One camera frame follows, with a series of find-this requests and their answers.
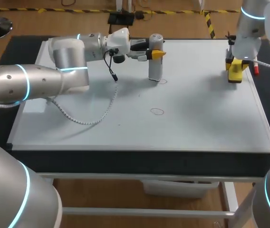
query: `wooden floor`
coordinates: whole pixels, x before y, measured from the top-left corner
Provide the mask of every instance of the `wooden floor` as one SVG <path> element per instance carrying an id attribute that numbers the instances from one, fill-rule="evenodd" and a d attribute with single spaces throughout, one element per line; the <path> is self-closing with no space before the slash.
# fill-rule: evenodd
<path id="1" fill-rule="evenodd" d="M 60 0 L 0 0 L 0 7 L 7 8 L 62 8 Z M 241 7 L 241 0 L 206 0 L 206 10 L 233 10 Z M 115 0 L 77 0 L 73 9 L 112 9 Z M 141 9 L 135 3 L 136 10 Z M 197 10 L 194 0 L 151 0 L 153 10 Z M 108 14 L 66 12 L 0 12 L 11 19 L 14 28 L 0 39 L 0 57 L 11 36 L 56 35 L 78 33 L 108 33 Z M 238 13 L 212 14 L 211 21 L 217 38 L 224 38 L 228 31 L 236 31 Z M 151 33 L 165 38 L 209 38 L 205 18 L 199 14 L 153 15 L 148 21 L 135 21 L 130 27 L 132 37 L 148 37 Z M 210 191 L 203 199 L 180 199 L 145 195 L 142 184 L 134 180 L 55 180 L 65 207 L 112 207 L 151 209 L 225 210 L 221 190 Z M 235 183 L 239 203 L 251 189 L 250 183 Z M 63 216 L 61 228 L 217 228 L 210 219 L 131 218 Z"/>

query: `metal table frame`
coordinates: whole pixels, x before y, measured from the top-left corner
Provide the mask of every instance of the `metal table frame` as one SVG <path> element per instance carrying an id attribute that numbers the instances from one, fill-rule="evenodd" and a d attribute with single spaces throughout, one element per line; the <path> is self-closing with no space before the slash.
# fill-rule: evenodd
<path id="1" fill-rule="evenodd" d="M 179 175 L 139 175 L 118 173 L 39 173 L 52 183 L 54 179 L 119 179 L 119 180 L 163 180 L 163 181 L 220 181 L 222 183 L 225 205 L 228 211 L 168 210 L 168 209 L 117 209 L 117 208 L 72 208 L 63 207 L 66 215 L 94 216 L 137 216 L 166 218 L 228 219 L 229 228 L 242 228 L 251 217 L 253 188 L 244 202 L 238 206 L 233 182 L 260 182 L 262 178 L 248 177 L 204 177 Z"/>

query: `yellow object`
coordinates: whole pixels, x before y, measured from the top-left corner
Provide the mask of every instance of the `yellow object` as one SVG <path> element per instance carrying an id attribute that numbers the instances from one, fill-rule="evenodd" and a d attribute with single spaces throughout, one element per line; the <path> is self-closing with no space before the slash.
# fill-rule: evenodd
<path id="1" fill-rule="evenodd" d="M 229 70 L 230 67 L 231 67 L 231 63 L 226 62 L 226 70 Z"/>
<path id="2" fill-rule="evenodd" d="M 160 51 L 160 50 L 153 50 L 152 51 L 152 59 L 158 59 L 163 57 L 166 54 L 166 52 L 164 51 Z"/>
<path id="3" fill-rule="evenodd" d="M 241 83 L 243 78 L 242 60 L 234 58 L 228 70 L 228 82 Z"/>

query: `storage box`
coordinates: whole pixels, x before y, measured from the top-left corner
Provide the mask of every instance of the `storage box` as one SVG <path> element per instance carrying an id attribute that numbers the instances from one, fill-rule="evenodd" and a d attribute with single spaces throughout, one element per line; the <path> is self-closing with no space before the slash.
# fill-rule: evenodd
<path id="1" fill-rule="evenodd" d="M 219 182 L 184 183 L 163 180 L 142 180 L 146 194 L 185 198 L 202 198 L 210 189 L 219 186 Z"/>

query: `black mat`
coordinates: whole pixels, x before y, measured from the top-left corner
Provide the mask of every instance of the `black mat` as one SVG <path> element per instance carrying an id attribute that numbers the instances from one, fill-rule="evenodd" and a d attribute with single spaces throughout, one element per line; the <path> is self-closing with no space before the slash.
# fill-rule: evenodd
<path id="1" fill-rule="evenodd" d="M 0 65 L 34 64 L 41 42 L 49 37 L 13 37 Z M 258 59 L 270 64 L 270 44 L 263 40 Z M 270 69 L 254 78 L 270 124 Z M 211 152 L 12 151 L 6 144 L 18 107 L 0 109 L 0 146 L 37 172 L 145 173 L 262 177 L 270 154 Z"/>

